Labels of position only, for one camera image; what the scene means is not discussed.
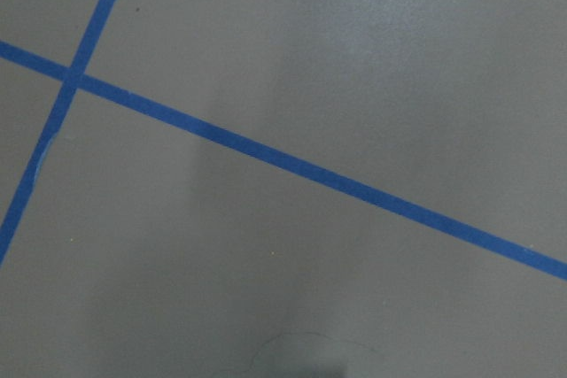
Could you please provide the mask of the blue tape line lengthwise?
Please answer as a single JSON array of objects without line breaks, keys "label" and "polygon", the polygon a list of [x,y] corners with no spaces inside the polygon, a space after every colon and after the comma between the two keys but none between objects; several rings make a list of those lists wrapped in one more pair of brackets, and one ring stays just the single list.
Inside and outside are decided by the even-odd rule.
[{"label": "blue tape line lengthwise", "polygon": [[[68,72],[68,67],[10,45],[7,42],[1,42],[1,58],[57,81],[63,81]],[[334,173],[331,170],[276,150],[265,144],[257,143],[254,140],[199,120],[186,113],[156,103],[151,99],[113,86],[97,78],[84,75],[79,80],[76,88],[566,281],[566,262],[551,258],[533,249],[502,239],[420,205],[410,203],[407,200],[372,188],[359,181]],[[12,203],[5,216],[3,230],[1,231],[2,235],[4,235],[1,238],[5,238],[1,242],[3,246],[1,258],[5,255],[15,235],[23,212],[35,188],[45,154],[58,133],[58,128],[62,124],[62,119],[66,116],[69,105],[70,101],[64,101],[62,108],[59,106],[58,109],[56,108],[55,117],[52,117],[53,114],[51,114],[51,117],[45,123],[47,131],[43,131],[38,140],[36,145],[38,150],[35,150],[35,153],[32,154],[30,158],[31,166],[28,166],[22,175],[21,185],[19,185],[14,194]]]}]

